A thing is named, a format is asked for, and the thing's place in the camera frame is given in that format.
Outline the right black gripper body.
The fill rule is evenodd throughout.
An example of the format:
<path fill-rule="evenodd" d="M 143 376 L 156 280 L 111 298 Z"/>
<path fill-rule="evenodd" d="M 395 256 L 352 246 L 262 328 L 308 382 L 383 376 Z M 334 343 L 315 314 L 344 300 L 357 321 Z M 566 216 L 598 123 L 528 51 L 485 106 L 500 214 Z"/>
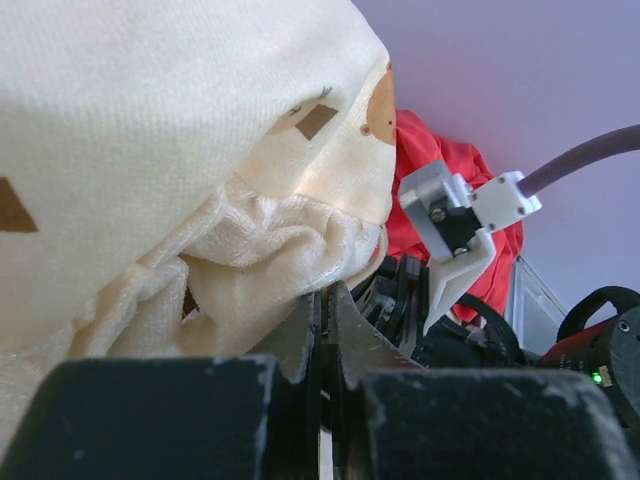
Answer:
<path fill-rule="evenodd" d="M 377 270 L 351 290 L 362 316 L 403 355 L 424 360 L 429 269 L 419 258 L 386 256 Z"/>

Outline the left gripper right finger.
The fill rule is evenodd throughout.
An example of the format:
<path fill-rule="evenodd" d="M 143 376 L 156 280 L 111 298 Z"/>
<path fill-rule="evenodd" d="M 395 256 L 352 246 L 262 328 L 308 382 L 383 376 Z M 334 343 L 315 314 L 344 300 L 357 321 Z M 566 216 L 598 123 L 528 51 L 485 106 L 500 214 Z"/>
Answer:
<path fill-rule="evenodd" d="M 373 371 L 420 365 L 362 316 L 344 282 L 328 288 L 324 312 L 324 419 L 332 434 L 333 474 L 336 479 L 364 479 L 369 465 L 361 382 Z"/>

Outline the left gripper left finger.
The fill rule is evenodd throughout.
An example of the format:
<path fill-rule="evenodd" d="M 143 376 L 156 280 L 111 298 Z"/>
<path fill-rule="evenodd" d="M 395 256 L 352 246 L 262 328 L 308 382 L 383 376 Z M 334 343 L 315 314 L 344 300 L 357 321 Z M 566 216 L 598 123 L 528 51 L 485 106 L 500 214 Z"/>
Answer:
<path fill-rule="evenodd" d="M 254 353 L 274 362 L 264 479 L 317 479 L 321 427 L 321 295 L 300 297 Z"/>

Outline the cream animal print cushion cover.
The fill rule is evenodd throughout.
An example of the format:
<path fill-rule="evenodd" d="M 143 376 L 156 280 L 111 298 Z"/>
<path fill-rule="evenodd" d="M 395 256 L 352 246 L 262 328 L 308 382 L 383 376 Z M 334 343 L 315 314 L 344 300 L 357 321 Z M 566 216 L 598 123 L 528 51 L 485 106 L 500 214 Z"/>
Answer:
<path fill-rule="evenodd" d="M 1 5 L 1 440 L 84 357 L 242 354 L 388 244 L 389 54 L 349 1 Z"/>

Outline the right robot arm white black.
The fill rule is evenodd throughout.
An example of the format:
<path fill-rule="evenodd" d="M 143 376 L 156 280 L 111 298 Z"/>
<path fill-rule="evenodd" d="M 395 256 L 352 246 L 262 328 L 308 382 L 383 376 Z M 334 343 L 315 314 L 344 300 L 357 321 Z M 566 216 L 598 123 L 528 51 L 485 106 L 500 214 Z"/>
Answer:
<path fill-rule="evenodd" d="M 571 370 L 600 388 L 622 426 L 639 429 L 639 294 L 606 286 L 575 305 L 542 356 L 520 346 L 506 320 L 471 294 L 459 305 L 486 324 L 473 328 L 444 315 L 432 326 L 428 312 L 429 269 L 411 256 L 388 256 L 351 295 L 362 315 L 395 346 L 425 368 L 542 368 Z"/>

